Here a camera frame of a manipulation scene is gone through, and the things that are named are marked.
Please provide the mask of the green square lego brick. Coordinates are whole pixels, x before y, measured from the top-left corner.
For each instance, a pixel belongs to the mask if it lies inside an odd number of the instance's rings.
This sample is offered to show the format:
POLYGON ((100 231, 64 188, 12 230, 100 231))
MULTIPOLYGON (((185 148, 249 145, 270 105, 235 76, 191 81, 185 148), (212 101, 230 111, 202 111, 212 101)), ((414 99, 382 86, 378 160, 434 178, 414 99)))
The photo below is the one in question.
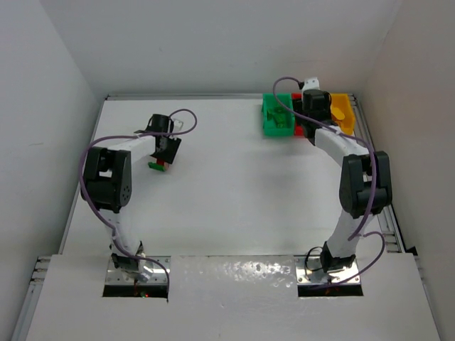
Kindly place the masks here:
POLYGON ((286 120, 275 119, 274 121, 278 129, 284 129, 287 126, 286 120))

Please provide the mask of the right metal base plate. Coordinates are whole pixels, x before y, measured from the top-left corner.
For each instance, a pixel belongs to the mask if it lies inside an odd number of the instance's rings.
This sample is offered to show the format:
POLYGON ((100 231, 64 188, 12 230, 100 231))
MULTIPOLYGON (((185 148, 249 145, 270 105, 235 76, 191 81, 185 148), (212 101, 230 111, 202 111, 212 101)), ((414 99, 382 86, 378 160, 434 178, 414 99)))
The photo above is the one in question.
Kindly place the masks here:
POLYGON ((297 283, 300 286, 339 283, 342 285, 361 284, 357 261, 354 261, 349 267, 344 266, 326 273, 321 269, 318 255, 311 255, 308 259, 305 256, 295 256, 294 259, 297 283))

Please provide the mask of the green plastic bin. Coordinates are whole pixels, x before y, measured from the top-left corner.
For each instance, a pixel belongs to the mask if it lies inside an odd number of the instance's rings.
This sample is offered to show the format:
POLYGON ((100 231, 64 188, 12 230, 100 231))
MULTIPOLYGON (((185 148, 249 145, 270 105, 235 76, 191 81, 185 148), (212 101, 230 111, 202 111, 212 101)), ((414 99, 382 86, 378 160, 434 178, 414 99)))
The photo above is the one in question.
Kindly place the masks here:
POLYGON ((290 137, 294 135, 295 117, 294 114, 285 109, 293 109, 292 98, 290 93, 281 93, 277 95, 276 100, 272 93, 262 95, 262 129, 265 136, 268 137, 290 137))

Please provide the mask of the yellow arch lego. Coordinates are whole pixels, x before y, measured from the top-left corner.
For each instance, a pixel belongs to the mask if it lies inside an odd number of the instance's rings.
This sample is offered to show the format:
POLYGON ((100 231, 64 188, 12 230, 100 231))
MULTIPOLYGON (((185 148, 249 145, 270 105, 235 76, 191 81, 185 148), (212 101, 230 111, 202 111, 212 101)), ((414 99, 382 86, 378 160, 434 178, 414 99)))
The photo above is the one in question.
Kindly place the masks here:
POLYGON ((334 121, 343 121, 346 116, 341 109, 331 105, 331 116, 334 121))

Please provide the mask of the yellow plastic bin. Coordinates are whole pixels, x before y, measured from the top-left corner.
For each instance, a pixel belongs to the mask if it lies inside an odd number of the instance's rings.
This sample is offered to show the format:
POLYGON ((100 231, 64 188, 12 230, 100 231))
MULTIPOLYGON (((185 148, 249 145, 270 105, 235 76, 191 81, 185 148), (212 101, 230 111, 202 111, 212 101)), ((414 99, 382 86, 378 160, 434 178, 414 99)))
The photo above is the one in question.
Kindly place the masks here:
POLYGON ((331 93, 331 105, 343 111, 346 118, 343 121, 334 121, 344 134, 353 135, 355 128, 355 114, 346 93, 331 93))

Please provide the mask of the red green flower lego stack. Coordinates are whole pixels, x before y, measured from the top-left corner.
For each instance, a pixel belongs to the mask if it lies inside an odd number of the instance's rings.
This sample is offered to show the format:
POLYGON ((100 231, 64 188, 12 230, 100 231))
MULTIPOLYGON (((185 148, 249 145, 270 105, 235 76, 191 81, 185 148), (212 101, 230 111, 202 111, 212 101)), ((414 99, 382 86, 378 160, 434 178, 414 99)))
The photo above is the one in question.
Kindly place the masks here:
POLYGON ((170 166, 169 163, 162 161, 162 160, 157 160, 155 162, 148 162, 148 167, 155 171, 166 172, 168 170, 169 166, 170 166))

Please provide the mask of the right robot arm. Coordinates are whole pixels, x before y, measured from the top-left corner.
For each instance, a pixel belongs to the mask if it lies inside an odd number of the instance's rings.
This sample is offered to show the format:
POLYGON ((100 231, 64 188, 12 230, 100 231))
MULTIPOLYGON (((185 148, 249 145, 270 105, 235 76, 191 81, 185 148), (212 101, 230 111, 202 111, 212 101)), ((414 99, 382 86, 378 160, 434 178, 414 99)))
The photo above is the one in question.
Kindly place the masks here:
POLYGON ((392 202, 390 159, 365 140, 342 131, 332 119, 328 92, 304 90, 296 112, 305 137, 341 167, 342 211, 320 253, 321 269, 337 271, 351 266, 364 228, 392 202))

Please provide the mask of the aluminium frame rail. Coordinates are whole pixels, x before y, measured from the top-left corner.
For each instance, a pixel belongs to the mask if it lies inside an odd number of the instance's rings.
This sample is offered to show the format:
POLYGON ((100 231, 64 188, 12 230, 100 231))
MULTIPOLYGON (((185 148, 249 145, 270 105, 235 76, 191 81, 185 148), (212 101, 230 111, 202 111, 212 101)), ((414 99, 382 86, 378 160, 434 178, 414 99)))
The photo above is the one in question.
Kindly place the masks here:
POLYGON ((375 165, 369 174, 373 175, 374 171, 378 173, 377 181, 373 186, 375 194, 371 214, 376 216, 380 231, 385 235, 386 251, 388 253, 402 253, 405 249, 391 208, 392 184, 389 156, 384 151, 377 151, 374 148, 358 99, 353 94, 348 95, 348 97, 355 116, 355 135, 367 142, 374 153, 375 165))

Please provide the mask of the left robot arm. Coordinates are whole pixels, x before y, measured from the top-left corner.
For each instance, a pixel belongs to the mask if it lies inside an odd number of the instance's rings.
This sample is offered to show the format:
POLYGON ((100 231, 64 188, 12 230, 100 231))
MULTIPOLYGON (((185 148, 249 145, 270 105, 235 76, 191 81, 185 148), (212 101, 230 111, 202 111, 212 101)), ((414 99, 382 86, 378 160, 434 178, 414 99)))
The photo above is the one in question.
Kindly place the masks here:
POLYGON ((136 131, 134 138, 109 148, 92 146, 85 159, 83 183, 109 235, 112 263, 144 283, 161 266, 146 257, 142 241, 134 235, 129 222, 126 206, 132 198, 132 168, 150 157, 150 169, 167 171, 181 144, 175 135, 182 127, 183 122, 172 115, 153 114, 146 128, 136 131))

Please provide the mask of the metal base plate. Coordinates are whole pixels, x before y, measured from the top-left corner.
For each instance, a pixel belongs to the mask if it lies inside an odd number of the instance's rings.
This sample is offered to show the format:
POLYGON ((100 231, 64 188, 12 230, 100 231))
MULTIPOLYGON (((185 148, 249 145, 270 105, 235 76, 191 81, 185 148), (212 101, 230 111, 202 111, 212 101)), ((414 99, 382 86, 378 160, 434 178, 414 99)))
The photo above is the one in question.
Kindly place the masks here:
POLYGON ((165 272, 167 272, 167 274, 171 273, 171 257, 148 256, 148 258, 160 263, 166 269, 161 268, 154 262, 147 261, 145 265, 139 267, 139 273, 136 274, 133 271, 128 272, 116 268, 113 260, 110 259, 107 266, 105 284, 113 286, 132 286, 134 282, 137 281, 137 284, 143 286, 167 285, 168 280, 165 272))
POLYGON ((361 284, 357 261, 354 261, 349 267, 344 266, 326 273, 321 269, 318 255, 311 255, 308 259, 305 256, 295 256, 294 259, 297 283, 300 286, 339 283, 342 285, 361 284))

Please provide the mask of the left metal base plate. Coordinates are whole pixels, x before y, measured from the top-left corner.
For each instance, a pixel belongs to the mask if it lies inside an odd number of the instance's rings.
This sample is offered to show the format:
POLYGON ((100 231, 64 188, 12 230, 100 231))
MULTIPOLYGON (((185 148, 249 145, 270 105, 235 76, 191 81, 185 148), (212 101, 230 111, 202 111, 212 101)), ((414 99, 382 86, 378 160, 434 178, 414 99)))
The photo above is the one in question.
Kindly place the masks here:
POLYGON ((145 265, 139 267, 139 273, 136 274, 133 271, 128 272, 116 268, 113 260, 110 259, 107 266, 105 284, 113 286, 132 286, 134 282, 137 281, 137 284, 143 286, 167 285, 168 280, 165 272, 167 272, 167 274, 171 273, 171 257, 148 256, 148 258, 160 263, 166 269, 161 268, 154 262, 147 261, 145 265))

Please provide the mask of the red plastic bin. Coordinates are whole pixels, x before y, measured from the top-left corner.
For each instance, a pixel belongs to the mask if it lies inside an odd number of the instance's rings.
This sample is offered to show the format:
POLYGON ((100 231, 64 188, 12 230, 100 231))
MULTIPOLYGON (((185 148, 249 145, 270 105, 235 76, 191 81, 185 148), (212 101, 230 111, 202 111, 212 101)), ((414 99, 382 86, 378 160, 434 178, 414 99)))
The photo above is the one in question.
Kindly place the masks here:
MULTIPOLYGON (((293 110, 295 112, 297 112, 298 114, 302 115, 303 109, 302 109, 301 94, 300 93, 291 93, 291 100, 292 100, 293 110)), ((295 116, 294 118, 295 118, 294 135, 300 136, 300 137, 305 137, 304 129, 301 125, 301 118, 298 116, 295 116)))

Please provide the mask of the yellow green bee lego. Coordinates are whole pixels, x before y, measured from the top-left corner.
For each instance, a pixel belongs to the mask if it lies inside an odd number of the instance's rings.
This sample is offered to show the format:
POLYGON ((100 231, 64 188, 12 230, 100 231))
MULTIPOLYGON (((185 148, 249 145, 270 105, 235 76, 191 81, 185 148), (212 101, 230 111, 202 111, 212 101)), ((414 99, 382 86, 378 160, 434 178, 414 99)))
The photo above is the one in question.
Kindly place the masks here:
POLYGON ((282 119, 285 120, 286 112, 282 108, 273 108, 267 110, 267 119, 268 120, 275 120, 275 119, 282 119))

